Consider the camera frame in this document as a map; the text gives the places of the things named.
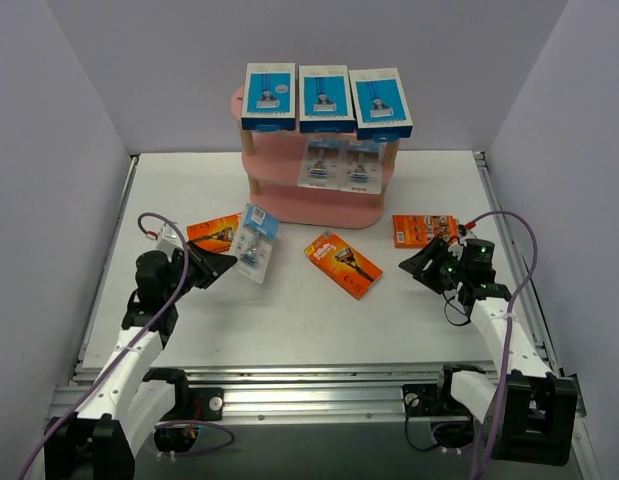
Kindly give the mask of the white Gillette pack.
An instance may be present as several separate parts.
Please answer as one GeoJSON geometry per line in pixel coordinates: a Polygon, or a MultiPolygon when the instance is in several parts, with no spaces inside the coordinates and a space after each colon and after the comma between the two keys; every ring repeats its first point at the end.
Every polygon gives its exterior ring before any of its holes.
{"type": "Polygon", "coordinates": [[[237,258],[237,271],[257,284],[264,282],[280,222],[255,204],[247,204],[240,217],[229,254],[237,258]]]}
{"type": "Polygon", "coordinates": [[[297,186],[338,190],[345,144],[338,139],[310,138],[300,162],[297,186]]]}

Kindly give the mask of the clear blister razor pack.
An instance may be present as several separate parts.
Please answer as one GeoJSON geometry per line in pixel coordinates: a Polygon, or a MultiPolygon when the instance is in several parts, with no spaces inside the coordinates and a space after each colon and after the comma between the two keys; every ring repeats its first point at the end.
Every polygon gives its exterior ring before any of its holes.
{"type": "Polygon", "coordinates": [[[339,171],[339,190],[378,195],[382,190],[381,148],[373,141],[350,141],[339,171]]]}

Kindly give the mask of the blue Harry's razor box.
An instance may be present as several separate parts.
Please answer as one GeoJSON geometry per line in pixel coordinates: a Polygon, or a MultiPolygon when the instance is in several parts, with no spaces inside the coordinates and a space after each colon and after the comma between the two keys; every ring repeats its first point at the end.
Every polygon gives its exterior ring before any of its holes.
{"type": "Polygon", "coordinates": [[[411,136],[413,120],[397,68],[350,70],[349,80],[358,140],[388,143],[411,136]]]}

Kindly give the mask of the blue Harry's box front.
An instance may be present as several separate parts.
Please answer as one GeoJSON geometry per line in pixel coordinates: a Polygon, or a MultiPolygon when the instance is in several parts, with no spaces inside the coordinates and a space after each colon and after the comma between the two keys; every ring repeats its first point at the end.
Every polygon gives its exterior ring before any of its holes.
{"type": "Polygon", "coordinates": [[[309,133],[353,133],[356,127],[346,65],[301,65],[299,129],[309,133]]]}

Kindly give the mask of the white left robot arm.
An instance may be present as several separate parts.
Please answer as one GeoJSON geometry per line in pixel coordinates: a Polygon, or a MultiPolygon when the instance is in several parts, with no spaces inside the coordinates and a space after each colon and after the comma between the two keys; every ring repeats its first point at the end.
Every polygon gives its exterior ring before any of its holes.
{"type": "Polygon", "coordinates": [[[210,287],[236,262],[192,242],[137,258],[136,288],[110,358],[76,406],[47,425],[45,478],[134,477],[138,452],[155,426],[183,417],[191,405],[185,372],[153,364],[175,329],[176,303],[192,289],[210,287]]]}

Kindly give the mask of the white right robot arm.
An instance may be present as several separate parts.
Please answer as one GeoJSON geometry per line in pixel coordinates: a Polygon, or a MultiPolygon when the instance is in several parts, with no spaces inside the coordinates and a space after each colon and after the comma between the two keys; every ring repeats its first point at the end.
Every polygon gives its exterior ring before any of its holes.
{"type": "Polygon", "coordinates": [[[512,293],[496,280],[494,249],[487,240],[449,245],[435,237],[399,265],[437,294],[455,292],[498,374],[492,382],[477,367],[447,366],[433,400],[444,412],[463,406],[472,414],[483,428],[488,459],[564,466],[578,393],[571,379],[557,376],[540,358],[517,320],[512,293]]]}

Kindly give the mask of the pink three-tier shelf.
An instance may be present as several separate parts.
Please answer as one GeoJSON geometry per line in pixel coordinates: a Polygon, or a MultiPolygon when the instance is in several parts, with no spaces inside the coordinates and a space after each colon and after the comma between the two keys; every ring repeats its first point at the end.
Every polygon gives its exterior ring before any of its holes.
{"type": "Polygon", "coordinates": [[[247,174],[249,200],[286,223],[363,229],[380,220],[385,194],[393,176],[400,142],[380,148],[381,192],[378,194],[315,189],[297,184],[306,143],[312,134],[294,131],[254,132],[242,128],[243,87],[231,99],[238,122],[242,164],[247,174]]]}

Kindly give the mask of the orange Gillette Fusion box left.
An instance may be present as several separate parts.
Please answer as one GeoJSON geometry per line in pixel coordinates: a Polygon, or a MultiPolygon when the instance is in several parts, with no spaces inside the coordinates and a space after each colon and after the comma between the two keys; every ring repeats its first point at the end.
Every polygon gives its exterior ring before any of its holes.
{"type": "Polygon", "coordinates": [[[213,253],[227,252],[237,233],[241,213],[203,221],[188,225],[186,233],[188,240],[197,247],[213,253]]]}

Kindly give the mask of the orange razor cartridge box right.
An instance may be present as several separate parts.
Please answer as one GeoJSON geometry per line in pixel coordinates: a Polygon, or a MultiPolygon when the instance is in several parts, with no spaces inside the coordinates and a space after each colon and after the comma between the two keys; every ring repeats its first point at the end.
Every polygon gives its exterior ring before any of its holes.
{"type": "Polygon", "coordinates": [[[447,243],[459,237],[458,222],[451,215],[393,215],[395,248],[422,249],[436,237],[447,243]]]}

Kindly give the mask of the orange Gillette box centre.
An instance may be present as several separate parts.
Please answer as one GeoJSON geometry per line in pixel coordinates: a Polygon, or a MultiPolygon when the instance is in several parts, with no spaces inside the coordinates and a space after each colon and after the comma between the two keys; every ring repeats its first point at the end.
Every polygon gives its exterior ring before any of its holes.
{"type": "Polygon", "coordinates": [[[383,275],[381,268],[329,230],[309,244],[304,253],[313,265],[356,300],[383,275]]]}

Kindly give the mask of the aluminium front rail frame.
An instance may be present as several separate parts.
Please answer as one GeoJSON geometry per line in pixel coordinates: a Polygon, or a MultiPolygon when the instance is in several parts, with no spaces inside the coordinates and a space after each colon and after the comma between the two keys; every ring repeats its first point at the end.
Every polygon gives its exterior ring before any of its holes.
{"type": "MultiPolygon", "coordinates": [[[[133,161],[123,210],[100,283],[80,360],[59,388],[59,414],[84,392],[110,355],[134,288],[134,262],[151,243],[137,227],[145,211],[180,226],[240,211],[248,185],[237,153],[143,154],[133,161]]],[[[492,371],[490,353],[470,327],[448,322],[444,301],[399,268],[408,252],[392,243],[392,217],[451,214],[476,220],[496,245],[499,281],[522,277],[512,240],[488,216],[495,197],[484,165],[469,151],[402,151],[373,226],[341,236],[382,269],[355,299],[318,270],[305,248],[318,226],[282,224],[262,283],[230,271],[178,304],[163,367],[184,369],[196,386],[224,392],[228,424],[397,421],[405,384],[430,383],[446,363],[492,371]]]]}

